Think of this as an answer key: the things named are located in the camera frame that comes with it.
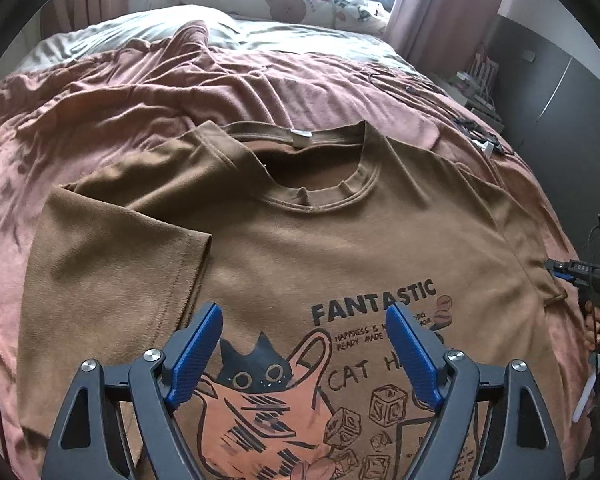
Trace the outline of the brown cat print t-shirt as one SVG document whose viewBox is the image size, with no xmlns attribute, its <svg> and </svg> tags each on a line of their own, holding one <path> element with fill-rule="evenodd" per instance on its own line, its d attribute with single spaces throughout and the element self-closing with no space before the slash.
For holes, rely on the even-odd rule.
<svg viewBox="0 0 600 480">
<path fill-rule="evenodd" d="M 564 294 L 496 185 L 369 124 L 203 124 L 50 191 L 21 308 L 18 411 L 42 460 L 74 372 L 163 346 L 219 304 L 176 413 L 211 479 L 395 479 L 428 426 L 385 329 L 401 301 L 474 360 L 526 360 L 568 416 L 545 317 Z"/>
</svg>

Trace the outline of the dark wardrobe doors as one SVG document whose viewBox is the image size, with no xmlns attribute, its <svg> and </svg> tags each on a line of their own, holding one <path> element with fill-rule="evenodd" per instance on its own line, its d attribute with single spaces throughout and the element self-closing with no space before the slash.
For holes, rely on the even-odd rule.
<svg viewBox="0 0 600 480">
<path fill-rule="evenodd" d="M 531 29 L 500 16 L 486 42 L 504 136 L 530 166 L 581 256 L 600 215 L 600 80 Z"/>
</svg>

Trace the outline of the white bedside cabinet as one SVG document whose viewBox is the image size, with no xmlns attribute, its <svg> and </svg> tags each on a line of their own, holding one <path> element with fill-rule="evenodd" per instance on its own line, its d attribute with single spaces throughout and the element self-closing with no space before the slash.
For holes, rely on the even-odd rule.
<svg viewBox="0 0 600 480">
<path fill-rule="evenodd" d="M 449 94 L 459 98 L 460 104 L 496 132 L 502 133 L 505 125 L 492 96 L 499 68 L 486 50 L 479 49 L 464 70 L 459 70 L 444 82 L 449 86 Z"/>
</svg>

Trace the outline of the pink curtain right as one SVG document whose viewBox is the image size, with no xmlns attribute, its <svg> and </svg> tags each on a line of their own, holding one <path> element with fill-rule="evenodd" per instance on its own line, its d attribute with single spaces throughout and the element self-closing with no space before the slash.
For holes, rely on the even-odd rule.
<svg viewBox="0 0 600 480">
<path fill-rule="evenodd" d="M 396 0 L 382 39 L 422 73 L 447 77 L 477 50 L 502 0 Z"/>
</svg>

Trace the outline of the rust pink bed sheet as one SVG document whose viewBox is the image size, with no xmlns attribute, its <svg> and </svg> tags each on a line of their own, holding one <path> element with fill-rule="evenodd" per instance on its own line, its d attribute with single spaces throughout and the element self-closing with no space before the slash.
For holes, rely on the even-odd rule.
<svg viewBox="0 0 600 480">
<path fill-rule="evenodd" d="M 214 48 L 206 25 L 191 21 L 168 38 L 132 40 L 0 82 L 0 399 L 17 474 L 38 478 L 46 452 L 35 460 L 24 438 L 18 356 L 24 281 L 50 191 L 203 124 L 279 128 L 302 150 L 315 133 L 363 122 L 513 196 L 540 231 L 544 263 L 572 255 L 526 163 L 503 139 L 486 152 L 492 128 L 415 72 L 335 55 Z M 568 408 L 565 423 L 553 425 L 566 471 L 573 471 L 591 432 L 586 419 L 572 416 L 588 362 L 576 291 L 550 277 L 564 294 L 545 317 Z"/>
</svg>

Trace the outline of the bear print pillow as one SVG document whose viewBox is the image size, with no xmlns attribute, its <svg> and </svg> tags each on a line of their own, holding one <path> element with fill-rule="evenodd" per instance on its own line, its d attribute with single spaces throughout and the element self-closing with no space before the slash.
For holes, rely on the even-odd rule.
<svg viewBox="0 0 600 480">
<path fill-rule="evenodd" d="M 367 0 L 180 0 L 250 21 L 271 21 L 381 37 L 390 13 Z"/>
</svg>

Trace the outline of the grey green duvet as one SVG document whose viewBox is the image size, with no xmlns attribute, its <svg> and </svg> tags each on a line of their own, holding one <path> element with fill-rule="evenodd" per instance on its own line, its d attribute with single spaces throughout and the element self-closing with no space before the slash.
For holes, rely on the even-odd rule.
<svg viewBox="0 0 600 480">
<path fill-rule="evenodd" d="M 123 15 L 75 32 L 60 32 L 39 42 L 16 70 L 42 70 L 122 48 L 132 40 L 158 41 L 173 36 L 190 21 L 206 25 L 211 47 L 328 54 L 363 63 L 376 62 L 407 73 L 415 70 L 392 47 L 373 36 L 301 24 L 242 21 L 206 6 L 170 6 Z"/>
</svg>

